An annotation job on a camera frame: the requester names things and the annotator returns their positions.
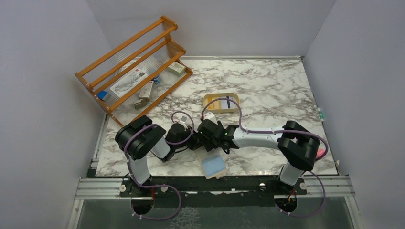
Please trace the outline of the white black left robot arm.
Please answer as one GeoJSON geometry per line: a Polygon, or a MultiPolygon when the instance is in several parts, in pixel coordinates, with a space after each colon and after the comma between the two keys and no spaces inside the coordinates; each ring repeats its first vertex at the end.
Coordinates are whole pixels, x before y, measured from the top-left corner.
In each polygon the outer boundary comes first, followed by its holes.
{"type": "Polygon", "coordinates": [[[176,153],[196,150],[202,146],[197,132],[191,126],[173,123],[168,131],[142,116],[122,127],[115,141],[128,161],[129,176],[133,180],[132,190],[139,196],[150,190],[146,155],[151,152],[162,162],[169,161],[176,153]]]}

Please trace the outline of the gold credit card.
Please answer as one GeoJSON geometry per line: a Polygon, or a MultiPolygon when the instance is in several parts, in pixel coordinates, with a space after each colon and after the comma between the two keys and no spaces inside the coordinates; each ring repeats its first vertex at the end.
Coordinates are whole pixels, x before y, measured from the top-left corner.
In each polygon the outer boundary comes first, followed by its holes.
{"type": "Polygon", "coordinates": [[[207,103],[214,101],[208,105],[207,109],[209,109],[209,110],[221,110],[222,109],[222,104],[224,101],[223,100],[215,101],[216,99],[219,99],[219,98],[218,97],[209,97],[207,99],[207,103]]]}

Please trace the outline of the tan leather card holder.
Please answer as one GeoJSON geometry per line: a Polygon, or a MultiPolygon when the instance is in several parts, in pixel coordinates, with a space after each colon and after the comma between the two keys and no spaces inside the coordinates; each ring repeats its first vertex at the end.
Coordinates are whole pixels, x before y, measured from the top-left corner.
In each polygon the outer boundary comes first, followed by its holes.
{"type": "Polygon", "coordinates": [[[222,150],[214,149],[207,152],[204,148],[200,148],[195,151],[195,155],[206,179],[219,179],[228,172],[222,150]]]}

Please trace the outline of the white card with dark stripe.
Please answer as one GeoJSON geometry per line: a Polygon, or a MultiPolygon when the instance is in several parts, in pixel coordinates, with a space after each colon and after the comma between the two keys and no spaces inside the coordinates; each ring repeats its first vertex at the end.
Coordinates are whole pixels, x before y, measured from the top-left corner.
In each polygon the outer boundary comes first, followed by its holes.
{"type": "Polygon", "coordinates": [[[234,97],[223,96],[221,97],[223,100],[222,109],[236,109],[237,105],[235,104],[234,97]]]}

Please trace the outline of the orange wooden rack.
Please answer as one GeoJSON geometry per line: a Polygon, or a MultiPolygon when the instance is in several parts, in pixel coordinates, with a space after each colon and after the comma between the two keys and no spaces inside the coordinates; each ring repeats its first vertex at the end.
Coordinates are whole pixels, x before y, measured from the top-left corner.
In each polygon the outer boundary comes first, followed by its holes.
{"type": "Polygon", "coordinates": [[[80,83],[117,125],[124,126],[145,115],[193,74],[192,70],[180,60],[186,54],[186,50],[171,37],[171,33],[177,28],[175,21],[161,16],[151,25],[75,73],[80,83]],[[167,71],[168,66],[173,62],[186,67],[183,75],[176,76],[167,71]],[[149,76],[124,96],[118,97],[110,91],[111,85],[129,71],[144,67],[147,68],[149,76]],[[161,81],[155,84],[152,79],[158,74],[161,81]],[[109,93],[105,101],[97,97],[96,94],[100,91],[109,93]],[[148,104],[136,110],[134,102],[143,98],[149,99],[148,104]]]}

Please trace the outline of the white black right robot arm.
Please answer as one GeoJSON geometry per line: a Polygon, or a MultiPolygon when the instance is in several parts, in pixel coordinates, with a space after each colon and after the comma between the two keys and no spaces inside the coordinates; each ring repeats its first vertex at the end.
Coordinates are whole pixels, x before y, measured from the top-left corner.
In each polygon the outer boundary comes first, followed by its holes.
{"type": "Polygon", "coordinates": [[[276,189],[287,194],[295,187],[298,178],[314,167],[320,139],[295,121],[287,121],[279,130],[243,130],[239,125],[224,128],[221,122],[203,120],[197,129],[197,136],[206,151],[221,148],[229,153],[230,149],[260,147],[278,149],[287,159],[276,189]]]}

